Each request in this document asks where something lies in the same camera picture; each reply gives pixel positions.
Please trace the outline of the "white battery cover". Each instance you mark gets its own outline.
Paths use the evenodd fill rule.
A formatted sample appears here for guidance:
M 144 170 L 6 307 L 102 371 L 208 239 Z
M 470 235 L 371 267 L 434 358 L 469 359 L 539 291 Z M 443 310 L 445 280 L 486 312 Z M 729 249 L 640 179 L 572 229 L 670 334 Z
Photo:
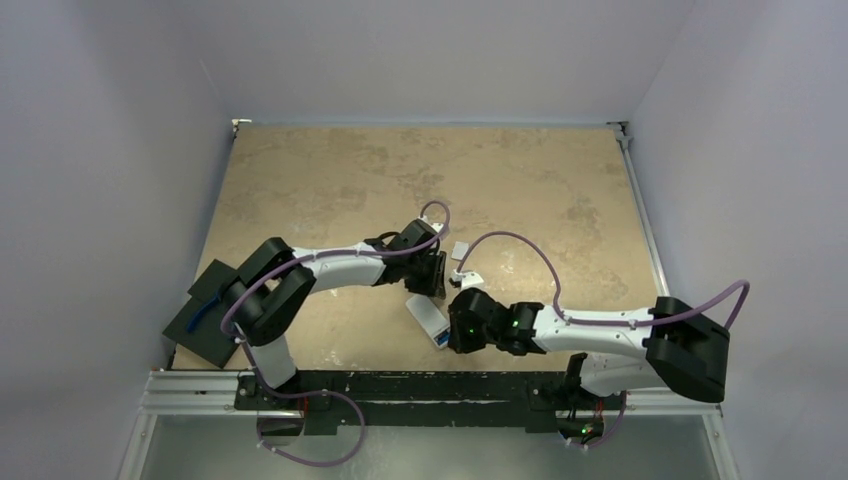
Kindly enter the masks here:
M 461 261 L 467 254 L 470 245 L 467 242 L 457 241 L 452 250 L 451 250 L 451 258 L 456 261 Z

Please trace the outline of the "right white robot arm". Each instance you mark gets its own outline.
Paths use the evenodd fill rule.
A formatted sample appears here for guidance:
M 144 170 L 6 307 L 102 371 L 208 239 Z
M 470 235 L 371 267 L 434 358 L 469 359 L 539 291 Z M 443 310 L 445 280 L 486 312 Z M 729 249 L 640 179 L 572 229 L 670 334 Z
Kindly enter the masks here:
M 448 318 L 448 346 L 458 354 L 488 345 L 514 356 L 570 352 L 561 392 L 576 407 L 654 387 L 703 403 L 725 399 L 729 330 L 674 297 L 631 311 L 558 312 L 540 302 L 505 306 L 468 288 L 450 303 Z

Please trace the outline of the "blue battery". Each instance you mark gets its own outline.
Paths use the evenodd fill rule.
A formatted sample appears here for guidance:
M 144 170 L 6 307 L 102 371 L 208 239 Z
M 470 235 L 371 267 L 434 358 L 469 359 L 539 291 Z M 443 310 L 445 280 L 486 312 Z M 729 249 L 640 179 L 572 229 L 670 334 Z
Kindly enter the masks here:
M 433 338 L 433 340 L 434 340 L 434 343 L 435 343 L 435 345 L 438 349 L 443 349 L 448 345 L 449 338 L 450 338 L 450 332 L 449 331 L 443 331 L 439 335 L 435 336 Z

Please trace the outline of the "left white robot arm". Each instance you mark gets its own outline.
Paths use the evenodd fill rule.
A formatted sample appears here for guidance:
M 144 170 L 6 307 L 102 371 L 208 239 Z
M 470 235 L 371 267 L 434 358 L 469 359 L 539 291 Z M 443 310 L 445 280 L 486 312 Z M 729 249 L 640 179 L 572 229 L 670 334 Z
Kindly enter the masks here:
M 340 249 L 285 245 L 281 257 L 264 265 L 257 276 L 228 287 L 223 296 L 228 310 L 220 328 L 242 342 L 262 378 L 260 397 L 275 409 L 287 408 L 297 399 L 298 369 L 285 334 L 310 295 L 402 282 L 413 294 L 443 299 L 446 253 L 440 245 L 446 233 L 445 224 L 419 217 L 398 233 Z

